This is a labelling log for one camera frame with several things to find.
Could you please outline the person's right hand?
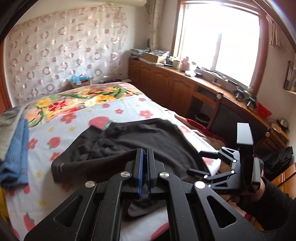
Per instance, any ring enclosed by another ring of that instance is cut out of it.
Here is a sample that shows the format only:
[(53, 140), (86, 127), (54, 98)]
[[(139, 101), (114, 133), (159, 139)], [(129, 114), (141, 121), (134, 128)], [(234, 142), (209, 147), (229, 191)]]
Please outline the person's right hand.
[(258, 201), (263, 196), (264, 192), (265, 192), (265, 183), (261, 178), (260, 188), (255, 190), (254, 192), (247, 191), (247, 193), (245, 194), (245, 197), (247, 198), (247, 200), (250, 200), (250, 201)]

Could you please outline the right forearm black sleeve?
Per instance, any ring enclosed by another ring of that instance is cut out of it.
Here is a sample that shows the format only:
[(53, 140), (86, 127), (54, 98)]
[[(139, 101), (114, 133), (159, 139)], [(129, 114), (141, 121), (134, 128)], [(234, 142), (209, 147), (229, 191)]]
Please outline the right forearm black sleeve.
[(258, 201), (250, 201), (245, 192), (237, 197), (236, 205), (258, 221), (267, 240), (295, 240), (295, 199), (266, 178), (262, 179), (263, 196)]

